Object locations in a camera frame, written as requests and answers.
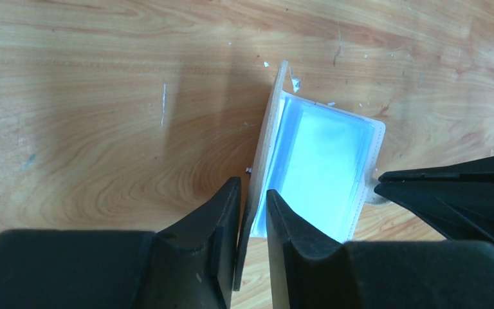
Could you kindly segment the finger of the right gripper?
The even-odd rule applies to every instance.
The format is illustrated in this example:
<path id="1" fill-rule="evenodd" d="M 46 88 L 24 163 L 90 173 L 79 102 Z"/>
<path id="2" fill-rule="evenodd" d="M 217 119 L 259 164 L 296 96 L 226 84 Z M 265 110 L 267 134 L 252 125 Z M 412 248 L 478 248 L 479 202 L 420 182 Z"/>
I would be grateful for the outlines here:
<path id="1" fill-rule="evenodd" d="M 451 240 L 494 245 L 494 156 L 444 167 L 389 171 L 374 192 Z"/>

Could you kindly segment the beige card holder wallet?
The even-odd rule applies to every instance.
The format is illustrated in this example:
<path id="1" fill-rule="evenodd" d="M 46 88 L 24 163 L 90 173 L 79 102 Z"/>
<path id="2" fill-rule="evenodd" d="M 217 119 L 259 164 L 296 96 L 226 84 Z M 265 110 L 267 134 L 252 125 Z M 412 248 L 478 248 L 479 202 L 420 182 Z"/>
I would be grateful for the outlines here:
<path id="1" fill-rule="evenodd" d="M 250 238 L 266 238 L 266 193 L 330 238 L 352 239 L 362 207 L 384 205 L 373 174 L 385 135 L 379 120 L 284 90 L 293 72 L 282 61 L 266 106 L 242 216 L 233 290 L 241 287 Z"/>

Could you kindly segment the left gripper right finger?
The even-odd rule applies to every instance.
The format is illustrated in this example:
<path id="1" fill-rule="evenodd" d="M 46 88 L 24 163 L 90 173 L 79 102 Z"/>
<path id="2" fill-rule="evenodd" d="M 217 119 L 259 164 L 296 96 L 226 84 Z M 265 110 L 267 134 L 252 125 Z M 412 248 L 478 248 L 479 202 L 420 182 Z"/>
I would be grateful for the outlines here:
<path id="1" fill-rule="evenodd" d="M 494 308 L 494 246 L 339 243 L 266 195 L 274 308 Z"/>

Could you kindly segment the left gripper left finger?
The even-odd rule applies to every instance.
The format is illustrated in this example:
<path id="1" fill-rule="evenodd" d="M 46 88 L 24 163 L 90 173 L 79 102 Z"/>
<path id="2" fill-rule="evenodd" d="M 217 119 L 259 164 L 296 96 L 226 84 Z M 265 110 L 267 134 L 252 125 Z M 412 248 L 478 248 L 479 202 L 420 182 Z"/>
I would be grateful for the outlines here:
<path id="1" fill-rule="evenodd" d="M 166 229 L 0 233 L 0 308 L 229 308 L 241 180 Z"/>

